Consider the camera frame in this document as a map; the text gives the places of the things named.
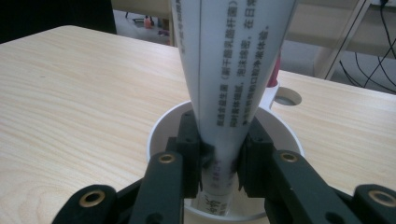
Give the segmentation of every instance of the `brass screw insert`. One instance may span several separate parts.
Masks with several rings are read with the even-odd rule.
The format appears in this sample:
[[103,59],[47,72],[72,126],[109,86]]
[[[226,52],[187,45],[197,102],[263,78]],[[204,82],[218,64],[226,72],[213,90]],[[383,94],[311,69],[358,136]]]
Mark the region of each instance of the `brass screw insert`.
[[158,161],[162,162],[162,163],[171,163],[175,160],[175,156],[171,155],[171,154],[164,154],[161,155],[161,157],[158,159]]
[[106,195],[102,190],[96,189],[84,194],[79,199],[82,207],[94,207],[105,199]]
[[298,160],[298,158],[296,156],[294,156],[293,154],[287,153],[287,152],[281,153],[280,158],[283,161],[288,161],[288,162],[296,162]]
[[386,207],[396,207],[396,198],[384,191],[372,189],[369,191],[369,196],[376,203],[380,203]]

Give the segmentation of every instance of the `black cable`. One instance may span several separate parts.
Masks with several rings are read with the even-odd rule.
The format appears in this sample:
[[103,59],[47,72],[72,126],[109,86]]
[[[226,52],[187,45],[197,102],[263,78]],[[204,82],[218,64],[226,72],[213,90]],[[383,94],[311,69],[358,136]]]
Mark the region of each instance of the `black cable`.
[[376,57],[378,59],[379,65],[381,66],[381,70],[384,73],[385,77],[389,80],[390,83],[393,84],[393,86],[396,87],[396,84],[390,79],[390,77],[388,76],[388,73],[385,71],[384,66],[382,66],[381,60],[379,59],[379,57]]
[[388,49],[387,53],[384,55],[384,57],[381,59],[381,62],[376,66],[376,68],[374,69],[374,71],[372,72],[372,74],[367,78],[366,82],[364,83],[363,87],[365,88],[367,86],[367,83],[371,80],[371,77],[373,76],[373,74],[375,73],[376,69],[378,69],[379,65],[382,64],[382,62],[384,61],[384,59],[388,56],[388,54],[390,53],[391,49],[393,49],[393,45],[396,42],[396,38],[393,40],[393,43],[390,45],[390,48]]
[[[384,67],[382,66],[382,63],[381,63],[381,61],[379,60],[379,57],[377,57],[377,58],[378,58],[379,64],[381,65],[382,71],[384,72],[385,76],[388,78],[388,80],[389,80],[391,83],[393,83],[393,82],[389,79],[388,74],[385,72],[385,69],[384,69]],[[379,86],[379,87],[382,87],[382,88],[387,89],[387,90],[389,90],[389,91],[393,91],[393,90],[388,89],[387,87],[385,87],[385,86],[379,84],[378,82],[372,80],[370,77],[368,77],[368,76],[366,75],[365,72],[363,72],[363,70],[361,69],[361,65],[359,64],[358,53],[356,53],[356,52],[355,52],[355,62],[356,62],[356,65],[358,66],[359,70],[361,70],[361,72],[364,74],[364,76],[368,78],[367,80],[372,81],[374,84],[376,84],[376,85]]]
[[388,43],[390,45],[390,49],[392,51],[393,57],[396,59],[395,49],[393,48],[393,45],[390,43],[390,35],[389,35],[388,26],[384,19],[384,7],[387,2],[388,2],[388,0],[381,1],[381,7],[379,8],[379,13],[381,14],[381,21],[382,21],[382,24],[384,24],[385,32],[387,33],[387,39],[388,39]]
[[344,65],[343,65],[343,62],[340,61],[340,65],[341,65],[341,67],[343,68],[344,74],[346,75],[347,79],[349,79],[350,83],[352,83],[352,85],[354,85],[354,86],[361,87],[361,84],[360,84],[358,81],[356,81],[356,80],[347,72],[347,70],[345,69],[345,67],[344,67]]

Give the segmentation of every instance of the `wooden table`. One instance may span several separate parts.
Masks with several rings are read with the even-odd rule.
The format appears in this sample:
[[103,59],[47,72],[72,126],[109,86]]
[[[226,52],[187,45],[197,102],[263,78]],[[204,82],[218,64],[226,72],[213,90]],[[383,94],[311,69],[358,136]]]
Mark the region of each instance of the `wooden table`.
[[[273,110],[331,186],[396,189],[395,95],[287,72],[278,80],[303,101]],[[49,223],[81,188],[135,182],[154,123],[186,100],[172,47],[73,26],[0,45],[0,223]]]

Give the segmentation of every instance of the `floor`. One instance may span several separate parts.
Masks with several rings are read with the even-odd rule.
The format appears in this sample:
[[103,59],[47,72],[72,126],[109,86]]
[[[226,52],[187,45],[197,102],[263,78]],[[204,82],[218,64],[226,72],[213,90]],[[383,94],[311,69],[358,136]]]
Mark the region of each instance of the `floor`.
[[[114,10],[114,18],[116,21],[118,35],[147,40],[159,44],[169,44],[169,36],[160,35],[162,28],[158,27],[157,18],[153,18],[155,25],[151,29],[146,29],[143,23],[133,21],[133,19],[144,19],[145,16],[133,13],[129,13],[128,17],[125,17],[125,15],[126,13],[123,11]],[[298,74],[304,74],[306,76],[313,76],[313,61],[317,52],[317,46],[285,41],[282,48],[281,69]],[[378,58],[375,56],[357,54],[357,58],[358,60],[356,60],[354,52],[345,52],[341,62],[346,71],[344,71],[341,65],[338,64],[332,76],[332,81],[396,94],[395,59],[385,59],[381,63],[383,67],[382,69],[381,66],[378,66]],[[368,76],[372,73],[373,75],[368,81]]]

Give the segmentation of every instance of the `red object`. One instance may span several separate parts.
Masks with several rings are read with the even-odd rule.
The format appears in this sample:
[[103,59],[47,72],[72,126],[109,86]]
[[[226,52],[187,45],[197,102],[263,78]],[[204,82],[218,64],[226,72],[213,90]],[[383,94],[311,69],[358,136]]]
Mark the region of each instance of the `red object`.
[[274,87],[277,85],[277,73],[279,72],[279,68],[280,68],[280,52],[277,55],[277,60],[274,66],[274,70],[273,73],[270,77],[270,80],[268,81],[267,87]]

